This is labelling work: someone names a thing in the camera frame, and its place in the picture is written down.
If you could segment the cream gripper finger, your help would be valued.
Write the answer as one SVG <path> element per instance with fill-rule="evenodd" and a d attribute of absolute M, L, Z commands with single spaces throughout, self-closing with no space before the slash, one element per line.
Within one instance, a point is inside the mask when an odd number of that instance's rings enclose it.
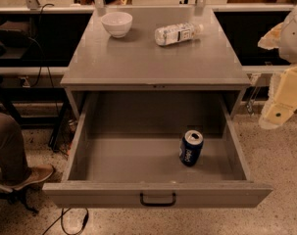
<path fill-rule="evenodd" d="M 269 99 L 265 103 L 259 125 L 276 129 L 286 123 L 297 110 L 297 65 L 272 75 Z"/>
<path fill-rule="evenodd" d="M 271 50 L 279 47 L 282 23 L 270 29 L 258 42 L 260 48 Z"/>

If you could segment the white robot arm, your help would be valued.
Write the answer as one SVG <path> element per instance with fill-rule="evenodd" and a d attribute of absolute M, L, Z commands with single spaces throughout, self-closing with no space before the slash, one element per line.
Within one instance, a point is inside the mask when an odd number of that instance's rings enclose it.
<path fill-rule="evenodd" d="M 263 129 L 275 129 L 297 110 L 297 5 L 282 23 L 259 40 L 258 46 L 266 50 L 278 49 L 279 57 L 291 64 L 289 69 L 272 75 L 269 99 L 259 118 Z"/>

